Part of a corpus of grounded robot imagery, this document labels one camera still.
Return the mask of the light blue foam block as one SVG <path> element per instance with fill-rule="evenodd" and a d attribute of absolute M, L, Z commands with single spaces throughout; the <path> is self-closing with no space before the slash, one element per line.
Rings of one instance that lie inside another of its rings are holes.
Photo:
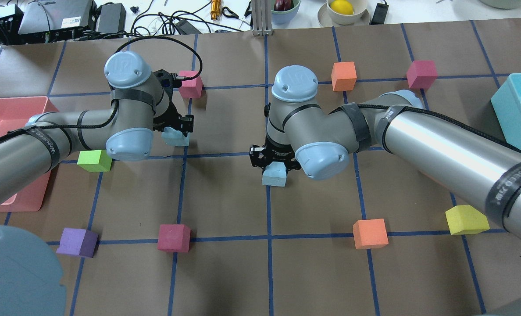
<path fill-rule="evenodd" d="M 284 162 L 271 162 L 262 173 L 262 185 L 284 187 L 287 181 L 287 168 Z"/>
<path fill-rule="evenodd" d="M 164 131 L 161 132 L 162 140 L 164 140 L 166 145 L 174 146 L 174 147 L 188 147 L 189 146 L 189 134 L 186 136 L 183 132 L 175 130 L 172 127 L 164 128 Z"/>

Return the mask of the pink foam block left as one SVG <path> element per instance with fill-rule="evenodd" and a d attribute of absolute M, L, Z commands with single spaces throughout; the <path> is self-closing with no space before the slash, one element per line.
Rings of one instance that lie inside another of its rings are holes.
<path fill-rule="evenodd" d="M 182 81 L 182 86 L 178 88 L 179 94 L 185 99 L 201 98 L 202 91 L 203 81 L 200 75 L 192 80 Z"/>

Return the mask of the pink foam block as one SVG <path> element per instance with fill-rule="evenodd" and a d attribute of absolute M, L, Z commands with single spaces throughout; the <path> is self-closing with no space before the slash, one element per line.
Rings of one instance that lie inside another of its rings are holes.
<path fill-rule="evenodd" d="M 202 91 L 203 81 L 200 75 L 192 80 L 182 81 L 182 86 L 178 88 L 179 94 L 185 99 L 201 98 Z"/>
<path fill-rule="evenodd" d="M 410 89 L 429 89 L 439 75 L 433 60 L 415 60 L 409 66 L 406 76 Z"/>
<path fill-rule="evenodd" d="M 168 253 L 187 253 L 192 230 L 184 224 L 161 224 L 157 249 Z"/>

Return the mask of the green foam block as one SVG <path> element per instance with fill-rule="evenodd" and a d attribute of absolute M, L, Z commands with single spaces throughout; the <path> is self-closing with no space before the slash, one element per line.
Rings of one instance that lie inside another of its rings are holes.
<path fill-rule="evenodd" d="M 112 158 L 106 150 L 81 151 L 77 165 L 87 172 L 108 172 L 112 167 Z"/>

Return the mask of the orange foam block left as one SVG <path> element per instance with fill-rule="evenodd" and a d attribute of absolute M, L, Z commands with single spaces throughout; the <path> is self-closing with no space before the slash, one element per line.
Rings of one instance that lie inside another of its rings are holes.
<path fill-rule="evenodd" d="M 331 72 L 333 92 L 352 91 L 357 81 L 356 66 L 353 61 L 335 62 Z"/>

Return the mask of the black power brick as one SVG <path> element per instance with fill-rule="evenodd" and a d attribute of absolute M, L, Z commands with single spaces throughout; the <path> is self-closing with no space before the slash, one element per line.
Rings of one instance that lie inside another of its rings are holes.
<path fill-rule="evenodd" d="M 118 33 L 125 30 L 126 10 L 121 3 L 107 3 L 98 8 L 96 32 Z"/>

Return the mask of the pink foam block right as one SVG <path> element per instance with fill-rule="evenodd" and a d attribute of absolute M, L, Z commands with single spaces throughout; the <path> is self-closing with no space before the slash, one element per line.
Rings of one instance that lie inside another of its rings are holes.
<path fill-rule="evenodd" d="M 192 230 L 184 224 L 161 224 L 157 249 L 168 253 L 187 253 Z"/>

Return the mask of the orange foam block right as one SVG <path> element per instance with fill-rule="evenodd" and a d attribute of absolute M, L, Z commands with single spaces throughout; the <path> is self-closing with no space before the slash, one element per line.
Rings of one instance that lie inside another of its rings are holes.
<path fill-rule="evenodd" d="M 361 219 L 353 224 L 355 248 L 378 249 L 389 245 L 384 219 Z"/>

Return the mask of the blue bowl with fruit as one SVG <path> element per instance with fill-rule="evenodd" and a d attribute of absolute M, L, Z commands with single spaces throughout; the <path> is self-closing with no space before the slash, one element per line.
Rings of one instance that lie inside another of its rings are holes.
<path fill-rule="evenodd" d="M 291 22 L 299 12 L 300 0 L 272 0 L 272 23 L 283 25 Z"/>

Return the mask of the purple foam block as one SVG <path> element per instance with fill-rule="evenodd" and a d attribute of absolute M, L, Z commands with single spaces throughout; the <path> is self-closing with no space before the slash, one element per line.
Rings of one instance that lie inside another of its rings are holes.
<path fill-rule="evenodd" d="M 66 227 L 62 232 L 56 253 L 92 258 L 97 246 L 98 237 L 96 232 L 90 230 Z"/>

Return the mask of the white bowl with lemon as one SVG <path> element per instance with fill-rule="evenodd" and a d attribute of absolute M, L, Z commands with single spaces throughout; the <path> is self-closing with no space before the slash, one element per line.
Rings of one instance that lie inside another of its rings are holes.
<path fill-rule="evenodd" d="M 367 25 L 370 14 L 366 0 L 327 0 L 319 9 L 318 22 L 322 27 Z"/>

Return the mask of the black computer box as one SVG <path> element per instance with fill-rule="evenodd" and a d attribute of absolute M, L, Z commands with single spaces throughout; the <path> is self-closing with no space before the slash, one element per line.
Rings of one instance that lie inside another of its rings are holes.
<path fill-rule="evenodd" d="M 93 0 L 32 0 L 26 5 L 18 34 L 68 36 L 72 31 L 94 29 L 96 9 Z"/>

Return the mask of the pink plastic tray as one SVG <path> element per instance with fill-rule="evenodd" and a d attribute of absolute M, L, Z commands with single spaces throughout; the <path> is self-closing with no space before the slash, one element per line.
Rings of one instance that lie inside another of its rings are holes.
<path fill-rule="evenodd" d="M 56 112 L 46 96 L 0 98 L 0 137 L 24 128 L 28 120 Z M 0 212 L 40 210 L 50 177 L 48 150 L 22 134 L 0 144 Z"/>

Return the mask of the far pink foam block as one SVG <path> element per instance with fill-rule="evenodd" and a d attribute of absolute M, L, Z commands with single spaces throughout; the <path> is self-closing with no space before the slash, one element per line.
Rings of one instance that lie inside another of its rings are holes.
<path fill-rule="evenodd" d="M 429 89 L 439 75 L 433 60 L 415 60 L 409 66 L 406 76 L 410 89 Z"/>

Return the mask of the aluminium frame post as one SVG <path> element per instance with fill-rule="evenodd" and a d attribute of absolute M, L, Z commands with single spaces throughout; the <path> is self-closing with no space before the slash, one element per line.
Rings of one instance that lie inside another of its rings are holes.
<path fill-rule="evenodd" d="M 273 34 L 271 4 L 271 0 L 251 0 L 253 35 L 270 36 Z"/>

